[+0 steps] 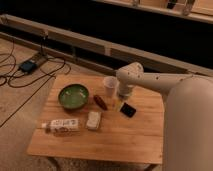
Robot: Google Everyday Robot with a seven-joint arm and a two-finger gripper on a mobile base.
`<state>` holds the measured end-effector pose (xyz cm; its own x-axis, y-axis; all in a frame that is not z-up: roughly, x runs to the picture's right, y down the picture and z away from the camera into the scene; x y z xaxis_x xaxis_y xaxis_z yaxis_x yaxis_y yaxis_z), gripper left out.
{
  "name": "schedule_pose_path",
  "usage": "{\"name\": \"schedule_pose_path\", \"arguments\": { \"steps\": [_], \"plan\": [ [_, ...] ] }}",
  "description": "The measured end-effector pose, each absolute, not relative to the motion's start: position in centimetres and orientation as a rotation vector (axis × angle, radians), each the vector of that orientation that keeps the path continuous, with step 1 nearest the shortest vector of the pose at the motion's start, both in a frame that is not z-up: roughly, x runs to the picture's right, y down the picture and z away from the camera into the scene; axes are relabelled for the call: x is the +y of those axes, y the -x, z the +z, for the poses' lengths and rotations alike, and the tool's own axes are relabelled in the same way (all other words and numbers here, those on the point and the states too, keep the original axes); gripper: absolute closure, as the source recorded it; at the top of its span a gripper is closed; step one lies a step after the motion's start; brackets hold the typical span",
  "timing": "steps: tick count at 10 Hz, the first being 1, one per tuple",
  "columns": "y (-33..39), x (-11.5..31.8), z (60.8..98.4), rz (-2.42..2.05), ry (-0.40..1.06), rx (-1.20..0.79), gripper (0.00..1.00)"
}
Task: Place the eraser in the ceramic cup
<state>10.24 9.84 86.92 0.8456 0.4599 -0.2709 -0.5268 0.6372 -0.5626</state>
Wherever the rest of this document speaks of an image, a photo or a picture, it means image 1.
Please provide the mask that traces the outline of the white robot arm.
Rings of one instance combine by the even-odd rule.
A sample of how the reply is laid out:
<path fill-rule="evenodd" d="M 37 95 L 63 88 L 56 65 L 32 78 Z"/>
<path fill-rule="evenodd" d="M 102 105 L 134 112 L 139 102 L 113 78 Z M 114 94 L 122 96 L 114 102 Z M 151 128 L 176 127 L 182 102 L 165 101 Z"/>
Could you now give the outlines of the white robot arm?
<path fill-rule="evenodd" d="M 146 73 L 134 62 L 116 71 L 118 96 L 135 86 L 163 97 L 162 171 L 213 171 L 213 77 Z"/>

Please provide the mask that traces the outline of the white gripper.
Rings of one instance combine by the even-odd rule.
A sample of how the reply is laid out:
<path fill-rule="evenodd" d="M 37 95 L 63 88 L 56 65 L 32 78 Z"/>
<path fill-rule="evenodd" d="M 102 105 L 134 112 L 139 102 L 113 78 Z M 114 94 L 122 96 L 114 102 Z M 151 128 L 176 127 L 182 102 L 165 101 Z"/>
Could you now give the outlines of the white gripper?
<path fill-rule="evenodd" d="M 121 97 L 129 97 L 132 94 L 134 86 L 133 85 L 126 85 L 120 83 L 118 86 L 118 95 Z M 122 100 L 120 98 L 116 98 L 115 100 L 115 111 L 119 111 L 122 106 Z"/>

